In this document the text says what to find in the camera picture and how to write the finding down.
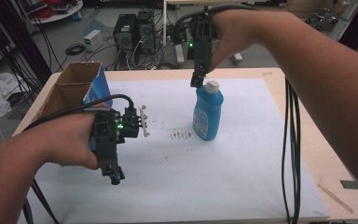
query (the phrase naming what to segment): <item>gray floor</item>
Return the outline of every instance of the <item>gray floor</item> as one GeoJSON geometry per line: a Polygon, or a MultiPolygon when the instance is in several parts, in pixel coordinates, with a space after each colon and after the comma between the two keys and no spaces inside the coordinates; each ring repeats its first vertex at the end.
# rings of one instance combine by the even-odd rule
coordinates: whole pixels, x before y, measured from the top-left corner
{"type": "MultiPolygon", "coordinates": [[[[189,11],[199,10],[200,7],[181,7],[178,15],[182,16],[189,11]]],[[[118,14],[122,13],[137,13],[138,8],[111,8],[103,7],[99,10],[94,8],[82,8],[82,20],[73,21],[71,17],[48,23],[43,25],[43,30],[46,32],[51,46],[57,56],[58,62],[62,63],[65,59],[65,49],[75,43],[83,43],[83,36],[88,34],[93,29],[103,31],[104,37],[112,36],[114,25],[116,24],[118,14]]],[[[175,22],[176,15],[173,11],[169,12],[169,22],[175,22]]],[[[157,28],[161,27],[160,21],[157,24],[157,28]]],[[[324,27],[324,31],[328,34],[331,31],[331,26],[324,27]]],[[[41,32],[33,33],[33,39],[36,45],[40,48],[40,51],[44,55],[46,61],[49,63],[50,58],[48,56],[47,44],[41,32]]],[[[116,48],[112,47],[114,44],[113,39],[104,43],[103,47],[106,49],[101,50],[92,56],[94,62],[101,62],[103,65],[111,64],[116,56],[116,48]]],[[[175,55],[172,42],[168,42],[167,46],[163,48],[165,54],[165,61],[176,64],[175,55]]],[[[271,57],[271,55],[260,46],[252,46],[246,51],[241,53],[243,62],[235,65],[232,59],[227,59],[220,64],[220,67],[277,67],[277,63],[271,57]]],[[[64,64],[69,62],[82,61],[83,54],[77,56],[70,56],[67,58],[64,64]]],[[[179,65],[180,68],[193,68],[192,62],[186,62],[179,65]]],[[[54,58],[51,59],[51,71],[61,71],[58,63],[54,58]]],[[[0,62],[0,72],[11,72],[5,62],[0,62]]],[[[17,125],[20,123],[19,119],[8,119],[10,113],[0,118],[0,141],[9,138],[17,125]]]]}

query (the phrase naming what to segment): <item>white bottle cap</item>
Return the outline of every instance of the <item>white bottle cap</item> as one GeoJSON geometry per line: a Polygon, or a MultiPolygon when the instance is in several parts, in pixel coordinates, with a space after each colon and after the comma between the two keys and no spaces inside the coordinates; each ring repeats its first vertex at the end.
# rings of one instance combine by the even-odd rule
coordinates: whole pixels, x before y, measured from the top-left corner
{"type": "Polygon", "coordinates": [[[219,91],[219,83],[216,81],[209,81],[205,85],[206,92],[210,94],[215,94],[219,91]]]}

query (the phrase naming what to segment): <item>black electronic device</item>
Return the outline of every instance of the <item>black electronic device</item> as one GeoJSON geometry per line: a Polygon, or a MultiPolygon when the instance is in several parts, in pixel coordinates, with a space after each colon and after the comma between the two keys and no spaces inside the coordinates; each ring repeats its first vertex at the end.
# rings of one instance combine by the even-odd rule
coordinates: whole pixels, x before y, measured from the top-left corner
{"type": "Polygon", "coordinates": [[[137,64],[141,53],[138,21],[136,14],[120,14],[113,31],[116,42],[118,61],[137,64]]]}
{"type": "Polygon", "coordinates": [[[141,36],[141,53],[154,54],[156,52],[154,10],[141,10],[138,13],[139,34],[141,36]]]}

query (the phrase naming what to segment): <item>open box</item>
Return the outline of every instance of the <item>open box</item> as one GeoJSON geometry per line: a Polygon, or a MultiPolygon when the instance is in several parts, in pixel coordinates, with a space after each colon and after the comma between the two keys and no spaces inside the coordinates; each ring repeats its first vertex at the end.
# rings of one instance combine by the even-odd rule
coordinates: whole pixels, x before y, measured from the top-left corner
{"type": "MultiPolygon", "coordinates": [[[[34,119],[110,95],[101,63],[68,63],[34,119]]],[[[106,101],[112,106],[112,100],[106,101]]]]}

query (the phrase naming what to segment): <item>blue object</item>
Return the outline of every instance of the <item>blue object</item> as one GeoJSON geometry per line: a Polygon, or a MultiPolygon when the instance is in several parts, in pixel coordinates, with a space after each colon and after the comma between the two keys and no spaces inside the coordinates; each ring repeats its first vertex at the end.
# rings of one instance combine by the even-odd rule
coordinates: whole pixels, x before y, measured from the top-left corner
{"type": "Polygon", "coordinates": [[[213,140],[219,129],[223,94],[219,83],[210,81],[196,90],[197,103],[194,107],[193,128],[205,141],[213,140]]]}

